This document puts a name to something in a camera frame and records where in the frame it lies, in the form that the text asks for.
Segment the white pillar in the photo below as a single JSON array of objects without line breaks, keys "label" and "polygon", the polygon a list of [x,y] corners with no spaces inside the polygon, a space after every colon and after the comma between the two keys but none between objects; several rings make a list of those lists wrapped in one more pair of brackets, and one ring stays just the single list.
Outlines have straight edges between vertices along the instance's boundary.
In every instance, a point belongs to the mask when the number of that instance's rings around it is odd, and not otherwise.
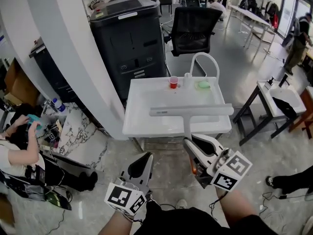
[{"label": "white pillar", "polygon": [[0,0],[0,25],[15,58],[30,81],[45,98],[58,97],[34,58],[28,56],[40,34],[27,0]]},{"label": "white pillar", "polygon": [[115,139],[122,134],[124,107],[100,56],[82,0],[28,0],[54,62],[81,101]]}]

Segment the water bottle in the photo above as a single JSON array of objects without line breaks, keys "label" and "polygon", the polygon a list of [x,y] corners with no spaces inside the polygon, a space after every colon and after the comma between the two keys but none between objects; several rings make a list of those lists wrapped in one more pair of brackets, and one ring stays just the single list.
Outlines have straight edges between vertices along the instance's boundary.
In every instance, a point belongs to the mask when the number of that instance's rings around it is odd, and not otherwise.
[{"label": "water bottle", "polygon": [[66,109],[65,105],[57,98],[54,98],[52,102],[60,112],[63,112]]}]

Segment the red cup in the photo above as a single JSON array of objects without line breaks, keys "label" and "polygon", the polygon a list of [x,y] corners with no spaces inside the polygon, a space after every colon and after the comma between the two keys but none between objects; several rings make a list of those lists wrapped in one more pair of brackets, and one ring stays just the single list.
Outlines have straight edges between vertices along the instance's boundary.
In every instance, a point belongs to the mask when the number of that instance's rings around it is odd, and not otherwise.
[{"label": "red cup", "polygon": [[171,76],[168,81],[170,82],[170,87],[171,89],[176,89],[177,88],[177,84],[178,84],[178,77],[176,76]]}]

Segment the chair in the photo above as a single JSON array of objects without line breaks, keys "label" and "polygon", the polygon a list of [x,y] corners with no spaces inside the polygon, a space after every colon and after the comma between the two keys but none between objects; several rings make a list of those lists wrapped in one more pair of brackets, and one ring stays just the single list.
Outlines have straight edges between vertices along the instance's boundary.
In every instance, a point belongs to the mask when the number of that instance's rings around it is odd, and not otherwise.
[{"label": "chair", "polygon": [[210,37],[222,11],[200,7],[178,7],[171,32],[172,54],[210,52]]},{"label": "chair", "polygon": [[172,14],[172,4],[173,0],[159,0],[160,1],[160,12],[162,14],[162,5],[168,5],[168,12],[170,13],[171,9],[171,14]]},{"label": "chair", "polygon": [[185,0],[186,7],[200,7],[199,0]]}]

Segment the white basin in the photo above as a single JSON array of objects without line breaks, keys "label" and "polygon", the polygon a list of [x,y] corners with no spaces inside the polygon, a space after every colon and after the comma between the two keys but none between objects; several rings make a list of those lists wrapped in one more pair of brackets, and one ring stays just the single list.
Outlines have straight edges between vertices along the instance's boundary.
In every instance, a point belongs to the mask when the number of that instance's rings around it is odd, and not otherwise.
[{"label": "white basin", "polygon": [[[183,136],[182,117],[152,117],[151,107],[177,107],[190,105],[219,105],[224,99],[215,77],[191,77],[190,86],[170,89],[168,77],[133,79],[128,95],[123,134],[127,137],[174,137]],[[206,80],[209,90],[196,90],[197,81]],[[228,116],[194,116],[191,132],[204,134],[226,133],[231,130]]]},{"label": "white basin", "polygon": [[300,105],[297,96],[293,91],[288,89],[277,88],[269,91],[272,97],[278,98],[290,104],[291,107],[296,108]]},{"label": "white basin", "polygon": [[306,108],[298,92],[295,90],[295,88],[292,85],[289,85],[287,88],[286,88],[286,85],[284,85],[285,88],[280,88],[279,82],[273,82],[272,87],[268,90],[265,88],[265,83],[266,81],[258,81],[257,85],[263,97],[265,98],[265,101],[274,118],[282,117],[284,116],[284,113],[277,107],[277,105],[275,104],[273,100],[273,97],[281,99],[289,103],[290,106],[293,107],[294,111],[297,114],[300,114],[306,111]]}]

